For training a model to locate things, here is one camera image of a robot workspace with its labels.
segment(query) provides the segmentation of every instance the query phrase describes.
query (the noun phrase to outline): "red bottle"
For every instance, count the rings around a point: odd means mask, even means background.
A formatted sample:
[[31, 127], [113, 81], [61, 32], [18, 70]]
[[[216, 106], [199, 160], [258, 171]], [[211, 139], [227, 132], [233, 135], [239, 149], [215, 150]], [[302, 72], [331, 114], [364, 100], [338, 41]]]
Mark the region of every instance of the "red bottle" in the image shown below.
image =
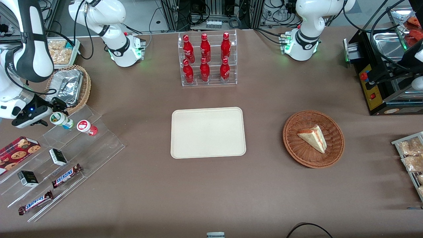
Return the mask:
[[190, 38], [188, 37], [188, 35], [184, 35], [182, 39], [184, 40], [185, 58], [188, 59], [191, 64], [193, 64], [195, 62], [194, 47], [192, 47], [192, 44], [190, 42]]
[[228, 58], [224, 58], [220, 66], [220, 81], [222, 83], [227, 83], [229, 81], [229, 70]]
[[193, 84], [194, 83], [194, 71], [192, 70], [192, 67], [190, 66], [190, 63], [187, 59], [184, 59], [182, 61], [184, 64], [184, 67], [182, 70], [184, 71], [184, 76], [187, 84]]
[[225, 32], [223, 33], [223, 41], [220, 45], [221, 55], [220, 57], [222, 60], [226, 57], [229, 58], [231, 55], [231, 42], [229, 41], [229, 33]]
[[207, 62], [210, 62], [211, 59], [212, 59], [212, 53], [211, 53], [211, 50], [210, 50], [210, 43], [207, 40], [207, 34], [206, 33], [201, 34], [200, 49], [201, 49], [201, 57], [206, 58]]
[[201, 65], [200, 65], [200, 72], [201, 72], [201, 80], [205, 83], [209, 81], [210, 78], [210, 67], [207, 63], [206, 58], [201, 58]]

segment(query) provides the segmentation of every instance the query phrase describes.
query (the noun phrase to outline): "table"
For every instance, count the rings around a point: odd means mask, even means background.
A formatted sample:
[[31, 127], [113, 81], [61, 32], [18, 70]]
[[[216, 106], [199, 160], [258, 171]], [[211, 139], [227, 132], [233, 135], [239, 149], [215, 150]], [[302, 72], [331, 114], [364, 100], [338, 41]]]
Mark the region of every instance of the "table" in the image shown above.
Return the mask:
[[[239, 30], [239, 84], [223, 88], [182, 88], [177, 34], [154, 35], [145, 60], [130, 68], [116, 66], [94, 38], [93, 59], [79, 61], [92, 80], [88, 104], [127, 147], [36, 223], [0, 202], [0, 237], [189, 238], [224, 231], [228, 238], [269, 238], [285, 237], [300, 222], [334, 237], [421, 237], [422, 211], [406, 210], [419, 198], [390, 142], [422, 131], [422, 116], [368, 115], [355, 71], [343, 60], [342, 39], [354, 33], [327, 28], [317, 53], [297, 62], [255, 31]], [[87, 55], [89, 41], [81, 40]], [[244, 156], [171, 157], [173, 111], [232, 106], [244, 113]], [[345, 153], [330, 168], [306, 168], [282, 144], [285, 121], [306, 109], [331, 116], [345, 135]], [[47, 130], [3, 121], [0, 146]], [[292, 237], [305, 234], [324, 237], [313, 227]]]

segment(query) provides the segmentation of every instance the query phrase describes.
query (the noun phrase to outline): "sandwich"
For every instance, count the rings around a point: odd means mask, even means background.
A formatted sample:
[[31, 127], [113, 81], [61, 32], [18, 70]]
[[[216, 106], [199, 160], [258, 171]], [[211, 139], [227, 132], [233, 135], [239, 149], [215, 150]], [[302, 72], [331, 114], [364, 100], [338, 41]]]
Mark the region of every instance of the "sandwich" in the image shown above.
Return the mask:
[[327, 148], [326, 141], [324, 140], [323, 133], [318, 125], [313, 128], [303, 129], [298, 131], [297, 135], [305, 142], [313, 146], [314, 149], [324, 154]]

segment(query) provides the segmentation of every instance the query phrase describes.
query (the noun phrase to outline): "red button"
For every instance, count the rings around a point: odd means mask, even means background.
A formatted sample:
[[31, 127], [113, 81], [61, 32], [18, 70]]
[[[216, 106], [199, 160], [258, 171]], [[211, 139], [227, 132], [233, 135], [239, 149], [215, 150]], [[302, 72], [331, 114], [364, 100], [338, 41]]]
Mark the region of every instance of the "red button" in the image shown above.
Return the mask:
[[363, 81], [364, 81], [364, 80], [366, 80], [366, 79], [368, 79], [368, 78], [369, 78], [369, 77], [367, 76], [367, 73], [366, 73], [366, 72], [364, 72], [364, 73], [361, 73], [361, 74], [360, 74], [360, 79], [361, 79], [361, 80], [363, 80]]

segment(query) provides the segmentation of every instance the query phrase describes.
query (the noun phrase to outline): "wicker basket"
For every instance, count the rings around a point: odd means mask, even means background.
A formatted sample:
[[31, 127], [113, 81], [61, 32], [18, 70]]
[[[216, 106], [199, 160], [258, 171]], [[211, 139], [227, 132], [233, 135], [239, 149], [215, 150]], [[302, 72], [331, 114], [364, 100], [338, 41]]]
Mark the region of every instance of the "wicker basket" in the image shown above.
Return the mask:
[[[301, 139], [299, 130], [319, 125], [326, 140], [324, 154]], [[301, 111], [292, 115], [283, 127], [283, 143], [291, 156], [310, 168], [326, 168], [335, 164], [345, 148], [341, 129], [329, 116], [318, 111]]]
[[[68, 66], [62, 69], [59, 69], [59, 71], [61, 70], [71, 70], [71, 69], [77, 69], [80, 70], [84, 73], [84, 78], [82, 79], [82, 85], [81, 85], [81, 92], [78, 98], [78, 104], [72, 108], [67, 108], [67, 111], [69, 112], [69, 115], [79, 111], [88, 101], [88, 98], [90, 96], [90, 90], [91, 90], [91, 79], [90, 76], [88, 75], [87, 71], [85, 71], [84, 68], [82, 68], [79, 65], [72, 65], [72, 66]], [[49, 78], [49, 81], [47, 82], [47, 87], [46, 90], [49, 89], [50, 84], [52, 82], [54, 74], [52, 74]]]

